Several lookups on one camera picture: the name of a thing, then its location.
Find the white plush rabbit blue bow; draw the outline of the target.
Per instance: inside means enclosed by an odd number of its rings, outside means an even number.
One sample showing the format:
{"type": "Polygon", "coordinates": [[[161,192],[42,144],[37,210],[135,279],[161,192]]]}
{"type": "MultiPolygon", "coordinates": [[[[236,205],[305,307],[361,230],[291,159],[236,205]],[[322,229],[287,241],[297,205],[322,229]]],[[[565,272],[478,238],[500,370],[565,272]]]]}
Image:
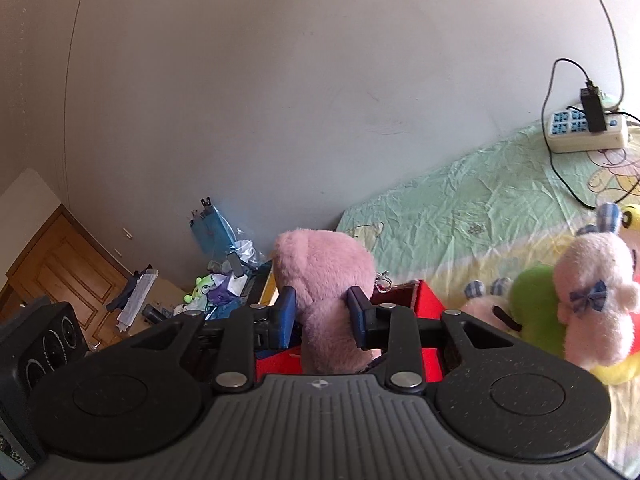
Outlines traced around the white plush rabbit blue bow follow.
{"type": "Polygon", "coordinates": [[[564,358],[585,370],[620,364],[634,345],[639,284],[634,257],[620,237],[623,214],[614,203],[596,210],[553,269],[558,320],[565,327],[564,358]]]}

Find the small pink plush toy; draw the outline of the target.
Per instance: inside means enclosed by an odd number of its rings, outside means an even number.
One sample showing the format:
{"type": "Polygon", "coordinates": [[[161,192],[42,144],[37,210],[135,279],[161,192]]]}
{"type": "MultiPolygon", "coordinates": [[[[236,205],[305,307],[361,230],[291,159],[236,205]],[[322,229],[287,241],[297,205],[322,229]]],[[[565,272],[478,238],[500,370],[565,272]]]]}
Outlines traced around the small pink plush toy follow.
{"type": "Polygon", "coordinates": [[[522,326],[511,315],[508,297],[510,287],[510,278],[497,278],[489,287],[481,280],[470,281],[465,286],[466,301],[460,310],[498,330],[519,333],[522,326]]]}

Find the black charger adapter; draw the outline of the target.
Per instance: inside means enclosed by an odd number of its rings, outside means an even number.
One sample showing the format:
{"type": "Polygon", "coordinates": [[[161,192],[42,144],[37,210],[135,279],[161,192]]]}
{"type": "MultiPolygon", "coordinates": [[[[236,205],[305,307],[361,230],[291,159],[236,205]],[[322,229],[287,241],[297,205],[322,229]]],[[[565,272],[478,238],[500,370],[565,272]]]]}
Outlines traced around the black charger adapter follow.
{"type": "Polygon", "coordinates": [[[591,133],[605,132],[606,119],[602,106],[600,92],[593,84],[587,84],[580,89],[580,102],[585,115],[588,130],[591,133]]]}

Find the white power strip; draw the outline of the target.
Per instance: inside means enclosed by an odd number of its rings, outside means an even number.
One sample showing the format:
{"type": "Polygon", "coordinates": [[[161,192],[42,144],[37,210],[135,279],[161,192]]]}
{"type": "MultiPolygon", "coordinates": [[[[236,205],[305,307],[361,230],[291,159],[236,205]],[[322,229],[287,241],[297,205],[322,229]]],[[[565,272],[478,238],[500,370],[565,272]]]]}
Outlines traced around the white power strip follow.
{"type": "Polygon", "coordinates": [[[544,128],[544,138],[553,153],[577,153],[626,148],[630,134],[626,117],[605,114],[606,130],[591,133],[581,110],[566,108],[554,112],[544,128]]]}

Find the wooden cabinet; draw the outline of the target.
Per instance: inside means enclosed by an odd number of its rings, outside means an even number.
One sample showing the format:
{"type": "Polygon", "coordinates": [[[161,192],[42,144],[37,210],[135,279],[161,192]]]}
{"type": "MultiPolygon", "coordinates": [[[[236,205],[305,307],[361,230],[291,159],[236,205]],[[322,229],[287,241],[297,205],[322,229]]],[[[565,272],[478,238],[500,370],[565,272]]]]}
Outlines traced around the wooden cabinet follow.
{"type": "Polygon", "coordinates": [[[130,273],[64,206],[47,218],[6,277],[23,300],[47,296],[71,304],[93,347],[102,349],[126,336],[107,305],[124,290],[130,273]]]}

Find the green plush toy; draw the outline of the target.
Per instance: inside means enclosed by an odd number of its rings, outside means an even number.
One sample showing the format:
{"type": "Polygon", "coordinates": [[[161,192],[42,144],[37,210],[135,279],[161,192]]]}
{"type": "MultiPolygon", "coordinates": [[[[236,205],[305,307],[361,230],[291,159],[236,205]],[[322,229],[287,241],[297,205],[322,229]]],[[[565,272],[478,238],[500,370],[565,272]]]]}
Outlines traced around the green plush toy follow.
{"type": "Polygon", "coordinates": [[[509,301],[512,318],[522,326],[521,340],[563,359],[566,327],[558,320],[552,266],[523,271],[511,285],[509,301]]]}

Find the green cartoon bed sheet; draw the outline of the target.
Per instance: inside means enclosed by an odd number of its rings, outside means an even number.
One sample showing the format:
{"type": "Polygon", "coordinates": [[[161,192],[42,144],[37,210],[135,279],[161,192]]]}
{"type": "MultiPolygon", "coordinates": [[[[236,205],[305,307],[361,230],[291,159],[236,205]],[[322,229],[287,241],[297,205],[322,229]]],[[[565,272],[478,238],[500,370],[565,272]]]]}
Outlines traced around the green cartoon bed sheet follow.
{"type": "Polygon", "coordinates": [[[347,209],[337,229],[397,283],[426,281],[448,308],[486,286],[552,266],[593,224],[593,207],[639,201],[639,129],[622,150],[549,155],[530,128],[347,209]]]}

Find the purple plush toy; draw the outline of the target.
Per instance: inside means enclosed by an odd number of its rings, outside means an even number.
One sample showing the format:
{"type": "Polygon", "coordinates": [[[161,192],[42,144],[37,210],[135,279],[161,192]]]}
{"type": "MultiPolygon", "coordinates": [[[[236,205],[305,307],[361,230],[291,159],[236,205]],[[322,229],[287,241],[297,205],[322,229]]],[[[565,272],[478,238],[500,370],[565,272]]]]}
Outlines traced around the purple plush toy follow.
{"type": "Polygon", "coordinates": [[[208,303],[212,307],[222,307],[238,299],[247,282],[248,276],[233,274],[209,274],[210,286],[206,292],[208,303]]]}

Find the red cardboard box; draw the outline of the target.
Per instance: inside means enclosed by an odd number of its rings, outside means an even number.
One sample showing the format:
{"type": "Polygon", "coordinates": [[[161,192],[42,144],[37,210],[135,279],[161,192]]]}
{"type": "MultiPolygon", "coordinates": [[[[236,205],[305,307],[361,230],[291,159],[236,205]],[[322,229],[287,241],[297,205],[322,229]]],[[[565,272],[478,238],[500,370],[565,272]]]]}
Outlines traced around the red cardboard box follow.
{"type": "MultiPolygon", "coordinates": [[[[445,307],[428,285],[422,281],[413,281],[393,286],[387,292],[374,292],[371,302],[378,304],[399,304],[409,307],[418,318],[438,320],[445,307]]],[[[261,382],[266,375],[301,375],[303,374],[302,350],[300,350],[300,334],[302,326],[294,325],[290,348],[278,351],[259,352],[256,361],[256,378],[261,382]]],[[[424,372],[427,382],[440,382],[444,378],[436,349],[422,349],[424,372]]]]}

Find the blue paper bag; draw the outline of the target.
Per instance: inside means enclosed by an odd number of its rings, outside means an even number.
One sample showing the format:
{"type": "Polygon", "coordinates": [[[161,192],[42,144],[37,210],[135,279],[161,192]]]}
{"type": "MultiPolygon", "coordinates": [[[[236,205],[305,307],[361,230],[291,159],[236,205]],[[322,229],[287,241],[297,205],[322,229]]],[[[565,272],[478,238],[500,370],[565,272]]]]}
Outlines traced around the blue paper bag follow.
{"type": "Polygon", "coordinates": [[[223,262],[233,252],[235,232],[209,197],[201,199],[200,210],[192,211],[190,228],[210,260],[223,262]]]}

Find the small green frog toy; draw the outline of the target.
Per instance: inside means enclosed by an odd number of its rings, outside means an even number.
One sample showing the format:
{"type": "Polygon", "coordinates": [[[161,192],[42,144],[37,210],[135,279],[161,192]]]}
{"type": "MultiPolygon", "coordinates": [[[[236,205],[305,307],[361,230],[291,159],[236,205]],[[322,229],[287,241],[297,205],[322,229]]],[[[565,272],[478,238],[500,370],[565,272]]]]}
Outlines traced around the small green frog toy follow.
{"type": "Polygon", "coordinates": [[[190,294],[183,297],[183,304],[198,304],[202,298],[207,298],[209,289],[212,287],[212,279],[209,275],[198,276],[195,279],[194,289],[190,294]]]}

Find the pink plush bear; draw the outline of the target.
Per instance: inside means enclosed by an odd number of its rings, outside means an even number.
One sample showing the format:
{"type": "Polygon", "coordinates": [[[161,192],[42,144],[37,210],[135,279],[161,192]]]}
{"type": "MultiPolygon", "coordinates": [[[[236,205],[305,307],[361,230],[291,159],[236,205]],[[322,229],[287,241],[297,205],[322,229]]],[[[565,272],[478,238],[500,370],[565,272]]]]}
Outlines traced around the pink plush bear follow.
{"type": "Polygon", "coordinates": [[[355,374],[381,355],[358,348],[346,304],[352,286],[374,292],[375,260],[359,242],[341,232],[288,231],[274,241],[272,267],[277,286],[296,292],[306,374],[355,374]]]}

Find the black device with round dials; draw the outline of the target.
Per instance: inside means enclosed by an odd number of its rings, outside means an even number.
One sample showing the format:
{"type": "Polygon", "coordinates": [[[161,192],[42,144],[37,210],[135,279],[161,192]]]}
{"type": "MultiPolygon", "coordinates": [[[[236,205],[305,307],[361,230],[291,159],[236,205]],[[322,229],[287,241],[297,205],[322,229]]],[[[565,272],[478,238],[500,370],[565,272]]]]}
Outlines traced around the black device with round dials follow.
{"type": "Polygon", "coordinates": [[[83,358],[84,333],[68,302],[43,296],[1,326],[1,443],[30,469],[43,452],[30,426],[27,404],[42,378],[83,358]]]}

